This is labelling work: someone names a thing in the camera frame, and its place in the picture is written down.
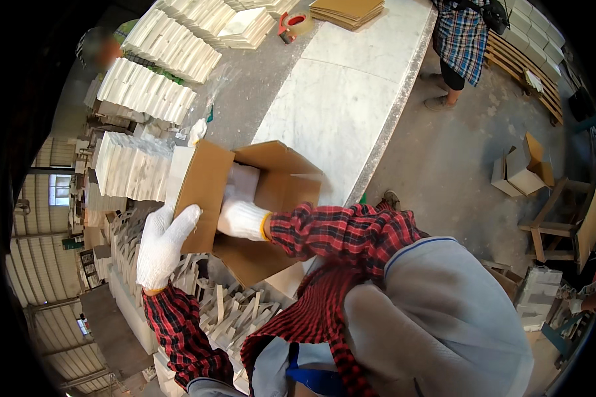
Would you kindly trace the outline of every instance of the corrugated metal wall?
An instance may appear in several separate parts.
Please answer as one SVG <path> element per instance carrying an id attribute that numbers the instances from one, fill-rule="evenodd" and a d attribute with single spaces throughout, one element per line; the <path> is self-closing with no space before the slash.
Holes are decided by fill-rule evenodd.
<path id="1" fill-rule="evenodd" d="M 32 166 L 70 166 L 75 147 L 64 139 L 48 138 Z M 64 250 L 68 236 L 69 208 L 49 206 L 49 176 L 29 175 L 20 191 L 31 212 L 14 215 L 11 254 L 6 265 L 11 286 L 22 307 L 43 306 L 77 297 L 79 258 L 75 250 Z M 25 237 L 57 233 L 52 236 Z M 79 301 L 48 310 L 34 311 L 34 334 L 40 353 L 66 379 L 76 379 L 106 368 L 105 360 L 93 338 L 82 335 L 77 319 L 82 313 Z M 109 385 L 108 375 L 77 386 L 91 393 Z"/>

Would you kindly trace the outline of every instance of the packing tape roll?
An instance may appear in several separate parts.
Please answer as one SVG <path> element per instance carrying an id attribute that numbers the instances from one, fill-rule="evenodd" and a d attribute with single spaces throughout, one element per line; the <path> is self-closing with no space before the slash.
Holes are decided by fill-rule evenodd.
<path id="1" fill-rule="evenodd" d="M 283 27 L 287 28 L 291 35 L 296 36 L 309 32 L 313 29 L 313 24 L 310 12 L 291 14 L 283 20 Z"/>

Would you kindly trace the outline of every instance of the shoe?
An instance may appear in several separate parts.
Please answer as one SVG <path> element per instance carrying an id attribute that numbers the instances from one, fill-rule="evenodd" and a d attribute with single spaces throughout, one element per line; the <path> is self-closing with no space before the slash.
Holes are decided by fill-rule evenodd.
<path id="1" fill-rule="evenodd" d="M 420 79 L 433 83 L 446 92 L 450 91 L 450 87 L 444 81 L 444 77 L 439 73 L 420 73 Z"/>
<path id="2" fill-rule="evenodd" d="M 391 206 L 392 209 L 395 211 L 401 211 L 402 206 L 400 206 L 400 199 L 397 197 L 397 193 L 392 190 L 387 190 L 384 192 L 382 199 Z"/>
<path id="3" fill-rule="evenodd" d="M 434 110 L 435 112 L 450 110 L 455 107 L 455 105 L 457 105 L 457 102 L 453 103 L 452 105 L 448 104 L 447 95 L 444 95 L 443 97 L 429 98 L 424 101 L 424 106 L 428 107 L 430 110 Z"/>

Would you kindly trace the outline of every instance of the factory floor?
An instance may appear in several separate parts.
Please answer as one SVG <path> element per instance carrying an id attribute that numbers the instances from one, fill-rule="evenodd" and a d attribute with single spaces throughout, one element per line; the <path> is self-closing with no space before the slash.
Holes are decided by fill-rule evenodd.
<path id="1" fill-rule="evenodd" d="M 426 53 L 422 72 L 439 72 L 439 58 Z M 457 106 L 433 112 L 422 101 L 445 95 L 419 79 L 404 108 L 391 141 L 367 190 L 367 202 L 376 204 L 393 189 L 402 209 L 412 210 L 418 227 L 433 236 L 454 236 L 477 258 L 511 265 L 521 276 L 532 261 L 525 259 L 527 234 L 517 228 L 534 217 L 548 198 L 538 195 L 512 198 L 490 184 L 494 160 L 513 145 L 521 147 L 529 131 L 545 147 L 555 178 L 576 175 L 569 160 L 576 122 L 566 99 L 572 89 L 559 83 L 564 126 L 553 127 L 547 109 L 535 98 L 524 97 L 519 85 L 502 69 L 484 69 L 476 88 L 466 84 Z M 535 367 L 526 396 L 542 395 L 558 371 L 558 352 L 547 339 L 533 344 Z"/>

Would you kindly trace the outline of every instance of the white work glove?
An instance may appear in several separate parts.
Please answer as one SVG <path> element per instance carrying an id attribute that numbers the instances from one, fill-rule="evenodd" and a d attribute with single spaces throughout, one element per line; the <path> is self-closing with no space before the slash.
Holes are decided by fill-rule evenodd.
<path id="1" fill-rule="evenodd" d="M 228 236 L 246 238 L 253 242 L 268 242 L 263 225 L 271 211 L 263 210 L 252 202 L 227 198 L 223 202 L 217 230 Z"/>
<path id="2" fill-rule="evenodd" d="M 572 299 L 570 301 L 570 311 L 572 312 L 572 314 L 580 313 L 583 311 L 583 309 L 580 308 L 582 303 L 582 299 Z"/>
<path id="3" fill-rule="evenodd" d="M 143 227 L 136 283 L 148 290 L 158 291 L 168 285 L 181 258 L 181 246 L 201 216 L 196 204 L 172 220 L 174 211 L 174 205 L 166 203 L 148 215 Z"/>

